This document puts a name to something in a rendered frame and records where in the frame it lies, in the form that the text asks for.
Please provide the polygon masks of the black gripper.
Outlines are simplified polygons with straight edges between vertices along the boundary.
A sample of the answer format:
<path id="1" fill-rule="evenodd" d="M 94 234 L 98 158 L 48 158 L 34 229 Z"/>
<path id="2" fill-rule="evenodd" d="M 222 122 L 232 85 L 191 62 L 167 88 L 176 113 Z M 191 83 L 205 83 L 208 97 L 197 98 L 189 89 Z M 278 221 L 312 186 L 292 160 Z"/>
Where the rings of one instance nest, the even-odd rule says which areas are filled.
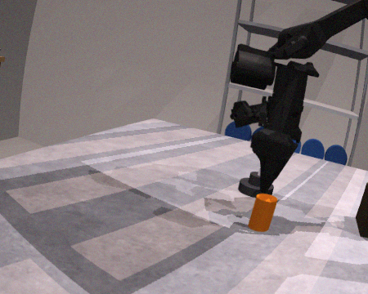
<path id="1" fill-rule="evenodd" d="M 260 191 L 266 193 L 301 141 L 303 100 L 272 94 L 267 126 L 252 135 L 250 148 L 260 160 Z M 294 143 L 292 140 L 296 140 Z"/>

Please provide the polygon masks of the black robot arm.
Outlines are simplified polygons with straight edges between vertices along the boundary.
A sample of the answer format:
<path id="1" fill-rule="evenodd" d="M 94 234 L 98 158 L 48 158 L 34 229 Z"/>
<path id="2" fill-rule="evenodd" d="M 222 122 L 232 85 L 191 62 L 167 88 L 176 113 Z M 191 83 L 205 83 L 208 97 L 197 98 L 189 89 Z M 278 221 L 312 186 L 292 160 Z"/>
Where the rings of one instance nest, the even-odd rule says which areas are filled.
<path id="1" fill-rule="evenodd" d="M 231 82 L 262 90 L 275 82 L 274 93 L 304 100 L 307 76 L 319 78 L 313 63 L 307 62 L 303 65 L 290 61 L 283 65 L 275 63 L 274 59 L 310 58 L 330 37 L 365 18 L 368 19 L 368 0 L 355 0 L 313 22 L 283 29 L 279 33 L 278 42 L 268 51 L 240 43 L 231 65 Z M 272 97 L 269 96 L 266 101 L 264 96 L 262 103 L 258 105 L 249 105 L 243 100 L 234 102 L 230 117 L 235 120 L 236 127 L 254 123 L 258 123 L 259 127 L 266 127 L 270 98 Z"/>

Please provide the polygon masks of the orange knob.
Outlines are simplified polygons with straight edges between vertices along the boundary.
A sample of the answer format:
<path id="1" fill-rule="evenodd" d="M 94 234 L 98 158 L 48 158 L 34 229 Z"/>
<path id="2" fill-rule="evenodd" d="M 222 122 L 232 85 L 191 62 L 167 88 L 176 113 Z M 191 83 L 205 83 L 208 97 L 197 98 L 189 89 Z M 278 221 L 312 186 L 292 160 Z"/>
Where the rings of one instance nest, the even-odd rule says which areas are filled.
<path id="1" fill-rule="evenodd" d="M 249 220 L 249 228 L 257 232 L 269 230 L 277 199 L 269 194 L 258 194 Z"/>

